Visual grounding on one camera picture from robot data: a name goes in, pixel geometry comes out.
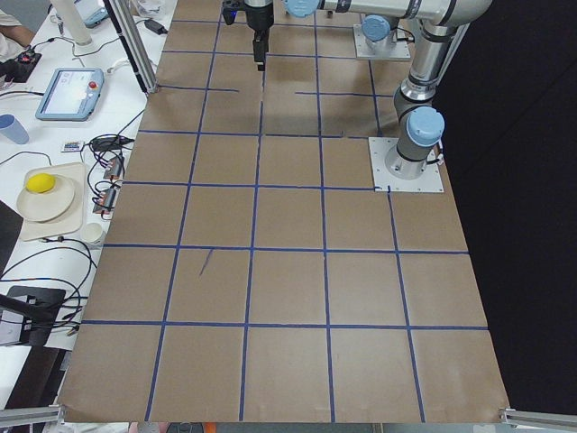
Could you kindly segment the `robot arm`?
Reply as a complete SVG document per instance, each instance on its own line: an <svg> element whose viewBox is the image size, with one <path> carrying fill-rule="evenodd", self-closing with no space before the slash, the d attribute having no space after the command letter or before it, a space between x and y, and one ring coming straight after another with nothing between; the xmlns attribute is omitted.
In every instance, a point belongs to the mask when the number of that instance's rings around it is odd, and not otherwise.
<svg viewBox="0 0 577 433"><path fill-rule="evenodd" d="M257 1L276 20L264 84L263 132L272 136L395 135L409 110L432 102L458 32L488 1ZM407 38L410 60L360 58L353 27L376 15L391 29L375 50Z"/></svg>
<svg viewBox="0 0 577 433"><path fill-rule="evenodd" d="M371 48L394 46L399 42L414 43L414 34L399 27L399 19L377 14L365 15L361 22L361 31Z"/></svg>

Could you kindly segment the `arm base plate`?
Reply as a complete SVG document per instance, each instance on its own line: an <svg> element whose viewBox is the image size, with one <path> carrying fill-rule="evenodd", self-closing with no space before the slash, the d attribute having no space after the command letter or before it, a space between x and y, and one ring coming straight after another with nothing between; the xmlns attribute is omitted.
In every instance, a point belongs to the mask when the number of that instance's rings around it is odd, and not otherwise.
<svg viewBox="0 0 577 433"><path fill-rule="evenodd" d="M431 150L423 161L400 156L397 138L370 137L369 149L374 189L383 192L443 193L440 169Z"/></svg>
<svg viewBox="0 0 577 433"><path fill-rule="evenodd" d="M411 60L408 43L406 41L397 41L393 34L390 34L381 41L371 41L362 32L362 26L355 24L353 26L353 36L357 59L386 61Z"/></svg>

